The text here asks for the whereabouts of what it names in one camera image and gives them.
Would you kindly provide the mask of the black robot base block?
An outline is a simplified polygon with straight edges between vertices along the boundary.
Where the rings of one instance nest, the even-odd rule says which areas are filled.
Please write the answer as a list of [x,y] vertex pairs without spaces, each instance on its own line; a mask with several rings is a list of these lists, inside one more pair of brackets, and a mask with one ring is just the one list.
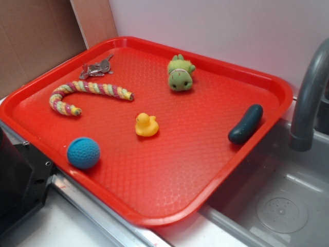
[[53,171],[33,144],[13,144],[1,130],[1,237],[45,205]]

